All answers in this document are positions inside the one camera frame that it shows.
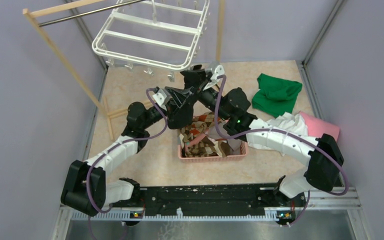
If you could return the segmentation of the white clip hanger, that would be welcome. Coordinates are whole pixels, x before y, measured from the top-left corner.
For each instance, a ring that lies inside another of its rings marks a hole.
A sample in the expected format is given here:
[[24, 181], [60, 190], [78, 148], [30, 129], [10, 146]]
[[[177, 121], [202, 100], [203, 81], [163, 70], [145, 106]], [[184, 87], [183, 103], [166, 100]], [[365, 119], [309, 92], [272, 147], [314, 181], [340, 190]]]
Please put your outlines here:
[[187, 69], [199, 51], [206, 30], [208, 0], [117, 1], [94, 38], [91, 47], [104, 57], [128, 69], [143, 66], [153, 75], [156, 69], [175, 74]]

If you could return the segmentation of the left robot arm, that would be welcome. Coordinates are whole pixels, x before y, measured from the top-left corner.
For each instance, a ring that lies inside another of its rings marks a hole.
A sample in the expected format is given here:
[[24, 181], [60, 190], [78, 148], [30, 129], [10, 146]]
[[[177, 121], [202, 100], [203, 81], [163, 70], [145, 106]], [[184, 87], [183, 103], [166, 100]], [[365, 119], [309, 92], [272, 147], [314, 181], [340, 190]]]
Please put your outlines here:
[[127, 178], [107, 183], [107, 176], [128, 158], [140, 152], [147, 142], [166, 129], [178, 129], [192, 118], [196, 95], [193, 88], [149, 88], [151, 107], [136, 101], [127, 109], [127, 123], [120, 137], [87, 160], [73, 161], [66, 175], [60, 201], [90, 217], [107, 213], [123, 201], [134, 207], [140, 202], [138, 184]]

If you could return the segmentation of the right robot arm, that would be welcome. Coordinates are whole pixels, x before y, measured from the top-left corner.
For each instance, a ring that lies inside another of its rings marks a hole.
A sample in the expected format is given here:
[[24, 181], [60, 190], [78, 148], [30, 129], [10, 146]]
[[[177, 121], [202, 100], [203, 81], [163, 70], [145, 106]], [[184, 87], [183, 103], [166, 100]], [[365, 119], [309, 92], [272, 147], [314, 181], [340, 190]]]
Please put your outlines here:
[[267, 147], [295, 158], [304, 166], [291, 175], [282, 176], [272, 191], [273, 200], [279, 206], [287, 206], [297, 195], [317, 189], [334, 196], [342, 196], [349, 190], [334, 192], [338, 178], [346, 177], [342, 165], [344, 158], [333, 136], [321, 137], [293, 133], [249, 113], [250, 102], [241, 88], [223, 95], [226, 83], [222, 65], [203, 68], [195, 65], [181, 71], [184, 88], [191, 90], [191, 97], [214, 112], [214, 119], [226, 123], [215, 124], [218, 135], [224, 139], [239, 139], [255, 148]]

